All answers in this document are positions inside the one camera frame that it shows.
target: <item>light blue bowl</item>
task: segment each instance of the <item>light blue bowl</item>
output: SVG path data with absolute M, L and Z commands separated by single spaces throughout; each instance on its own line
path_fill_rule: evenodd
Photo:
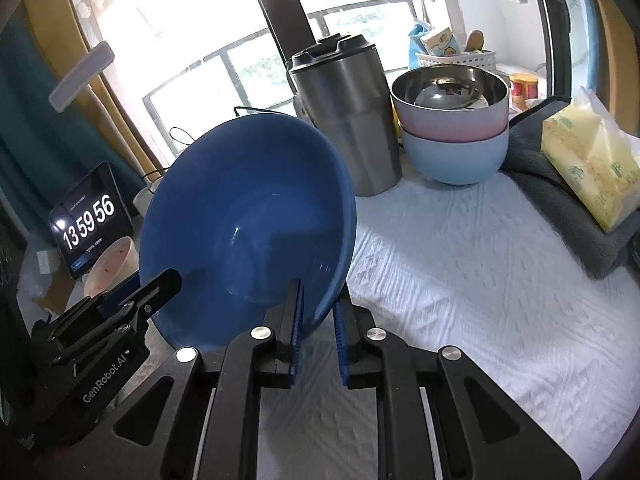
M 140 280 L 180 272 L 182 290 L 154 316 L 174 348 L 227 345 L 284 301 L 292 278 L 305 286 L 308 335 L 344 285 L 355 232 L 353 187 L 329 140 L 296 118 L 252 114 L 196 140 L 162 179 Z
M 483 182 L 498 171 L 507 155 L 509 127 L 495 137 L 475 142 L 438 142 L 403 130 L 402 144 L 422 174 L 444 184 L 465 186 Z

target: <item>clock display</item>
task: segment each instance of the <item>clock display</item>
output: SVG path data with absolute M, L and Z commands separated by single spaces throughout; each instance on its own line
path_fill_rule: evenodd
M 49 224 L 74 278 L 87 272 L 114 241 L 133 232 L 106 162 L 65 195 L 49 214 Z
M 87 238 L 89 233 L 94 231 L 96 222 L 102 224 L 109 216 L 115 213 L 111 197 L 104 194 L 102 198 L 94 203 L 94 215 L 91 211 L 85 211 L 76 219 L 76 225 L 70 225 L 62 234 L 62 239 L 69 246 L 69 250 L 73 251 L 74 247 L 80 243 L 80 235 Z

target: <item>metal screw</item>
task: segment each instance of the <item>metal screw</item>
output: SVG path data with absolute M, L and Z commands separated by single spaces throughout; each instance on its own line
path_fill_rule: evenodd
M 462 357 L 462 352 L 457 346 L 445 346 L 442 349 L 442 357 L 448 361 L 457 361 Z
M 195 348 L 185 346 L 175 353 L 175 358 L 181 363 L 188 363 L 189 361 L 193 361 L 197 355 L 198 351 Z
M 251 337 L 254 339 L 267 339 L 271 336 L 271 328 L 268 326 L 257 326 L 251 330 Z
M 382 341 L 386 337 L 386 332 L 377 326 L 367 330 L 367 337 L 372 341 Z

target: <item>black lid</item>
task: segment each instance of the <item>black lid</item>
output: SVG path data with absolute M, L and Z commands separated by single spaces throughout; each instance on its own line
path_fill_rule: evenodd
M 311 45 L 302 52 L 294 54 L 291 58 L 292 67 L 289 73 L 295 74 L 318 64 L 344 59 L 374 47 L 375 45 L 365 40 L 362 34 L 356 36 L 332 34 L 318 40 L 315 45 Z

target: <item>metal railing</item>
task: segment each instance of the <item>metal railing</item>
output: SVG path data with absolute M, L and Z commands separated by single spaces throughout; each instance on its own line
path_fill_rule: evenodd
M 422 6 L 423 19 L 428 22 L 429 21 L 429 17 L 427 15 L 426 7 L 425 7 L 424 3 L 425 2 L 434 2 L 434 1 L 435 0 L 367 0 L 367 1 L 364 1 L 364 2 L 356 2 L 356 3 L 353 3 L 353 4 L 347 4 L 347 5 L 343 5 L 343 6 L 331 7 L 329 9 L 317 10 L 316 12 L 310 12 L 307 15 L 307 17 L 308 17 L 309 20 L 316 20 L 322 35 L 323 36 L 328 36 L 328 35 L 330 35 L 332 33 L 329 30 L 329 27 L 328 27 L 327 22 L 325 20 L 325 17 L 328 16 L 329 14 L 335 14 L 336 12 L 345 12 L 346 10 L 363 9 L 363 8 L 366 8 L 366 7 L 375 7 L 375 6 L 386 5 L 386 4 L 406 3 L 407 6 L 408 6 L 408 10 L 411 13 L 412 17 L 414 18 L 414 20 L 417 20 L 418 19 L 418 14 L 417 14 L 417 11 L 415 9 L 414 2 L 418 2 Z M 245 36 L 244 38 L 240 38 L 239 40 L 236 40 L 233 43 L 229 43 L 228 45 L 225 45 L 224 47 L 219 48 L 216 51 L 211 52 L 210 54 L 207 54 L 202 59 L 199 59 L 196 62 L 190 64 L 188 67 L 184 68 L 183 70 L 180 70 L 180 72 L 178 72 L 177 74 L 175 74 L 171 78 L 167 79 L 165 82 L 163 82 L 161 85 L 159 85 L 156 88 L 154 88 L 151 92 L 149 92 L 147 95 L 145 95 L 142 98 L 142 101 L 143 101 L 143 103 L 145 105 L 146 111 L 151 116 L 151 119 L 153 120 L 154 124 L 158 128 L 158 131 L 160 131 L 160 134 L 162 135 L 162 138 L 166 141 L 167 145 L 172 150 L 172 153 L 174 155 L 177 156 L 178 153 L 179 153 L 179 150 L 177 149 L 177 147 L 176 147 L 176 145 L 174 143 L 174 140 L 171 138 L 171 136 L 169 134 L 169 129 L 167 129 L 166 125 L 164 124 L 164 122 L 162 121 L 162 119 L 160 117 L 160 114 L 158 113 L 158 110 L 154 106 L 153 101 L 152 101 L 152 97 L 158 91 L 160 91 L 162 88 L 164 88 L 165 86 L 169 85 L 170 83 L 172 83 L 173 81 L 175 81 L 179 77 L 185 75 L 187 72 L 190 72 L 191 70 L 195 70 L 199 66 L 203 65 L 204 63 L 219 57 L 220 61 L 222 62 L 222 64 L 224 65 L 224 67 L 226 69 L 226 73 L 229 76 L 229 79 L 231 80 L 231 82 L 233 83 L 234 88 L 236 89 L 236 92 L 238 92 L 238 97 L 240 99 L 240 102 L 241 102 L 242 106 L 253 107 L 254 105 L 252 105 L 252 103 L 251 103 L 251 101 L 249 99 L 249 96 L 247 95 L 246 89 L 244 88 L 244 85 L 242 84 L 242 80 L 240 79 L 240 76 L 238 75 L 238 72 L 236 71 L 236 69 L 234 67 L 234 64 L 232 63 L 231 58 L 229 57 L 229 51 L 241 46 L 242 44 L 245 44 L 245 43 L 247 43 L 249 41 L 256 40 L 257 38 L 260 38 L 261 36 L 264 36 L 265 34 L 269 34 L 269 33 L 270 32 L 269 32 L 268 28 L 264 28 L 262 30 L 258 30 L 257 32 L 254 32 L 253 34 L 249 34 L 248 36 Z M 396 68 L 385 70 L 385 73 L 396 72 L 397 70 L 402 70 L 403 68 L 406 68 L 406 66 L 399 66 L 399 67 L 396 67 Z M 292 100 L 293 100 L 293 97 L 289 98 L 289 99 L 287 99 L 285 101 L 281 101 L 281 102 L 275 103 L 273 105 L 270 105 L 269 107 L 267 107 L 267 109 L 273 110 L 275 108 L 282 107 L 284 105 L 290 104 L 292 102 Z

